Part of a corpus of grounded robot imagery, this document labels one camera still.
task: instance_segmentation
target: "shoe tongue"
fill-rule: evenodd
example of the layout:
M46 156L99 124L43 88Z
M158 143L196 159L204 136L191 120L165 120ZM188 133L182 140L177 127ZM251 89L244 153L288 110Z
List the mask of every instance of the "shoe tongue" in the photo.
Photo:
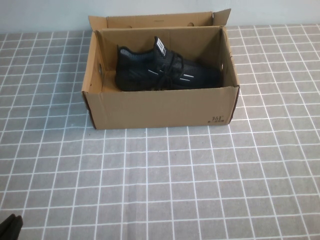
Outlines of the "shoe tongue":
M160 38L158 38L157 36L154 37L154 53L157 59L166 59L167 58L167 49L165 47L165 45L162 43L162 41L160 40Z

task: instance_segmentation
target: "gray wall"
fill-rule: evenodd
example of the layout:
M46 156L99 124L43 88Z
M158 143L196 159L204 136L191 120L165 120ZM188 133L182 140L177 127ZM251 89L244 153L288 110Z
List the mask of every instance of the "gray wall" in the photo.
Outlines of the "gray wall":
M88 15L220 11L229 26L320 23L320 0L0 0L0 32L89 29Z

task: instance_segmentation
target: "shoelace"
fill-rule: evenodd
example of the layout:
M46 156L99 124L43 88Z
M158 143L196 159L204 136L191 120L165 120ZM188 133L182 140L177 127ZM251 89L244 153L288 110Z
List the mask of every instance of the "shoelace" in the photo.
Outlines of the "shoelace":
M172 57L172 60L171 60L171 63L169 64L169 66L166 66L166 64L163 64L161 66L161 70L163 71L163 75L162 77L159 78L159 81L155 87L155 90L162 90L164 89L164 86L169 88L169 89L172 89L172 86L173 86L173 66L176 64L178 58L181 59L181 68L179 69L179 78L181 77L183 71L184 71L184 68L185 68L185 64L184 64L184 58L176 53L176 52L173 52L173 57Z

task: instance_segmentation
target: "box hole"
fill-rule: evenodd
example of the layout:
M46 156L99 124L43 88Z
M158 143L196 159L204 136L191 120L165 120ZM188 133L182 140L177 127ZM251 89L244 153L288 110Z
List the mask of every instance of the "box hole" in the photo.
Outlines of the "box hole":
M101 63L99 63L99 74L100 74L101 78L103 78Z

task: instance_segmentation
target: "black object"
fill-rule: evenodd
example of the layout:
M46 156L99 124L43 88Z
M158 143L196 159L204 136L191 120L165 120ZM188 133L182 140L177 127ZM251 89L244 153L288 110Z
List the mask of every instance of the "black object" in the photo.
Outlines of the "black object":
M21 216L11 214L0 224L0 240L17 240L23 224Z
M219 88L218 69L184 59L154 37L153 49L136 53L118 47L115 84L122 91Z

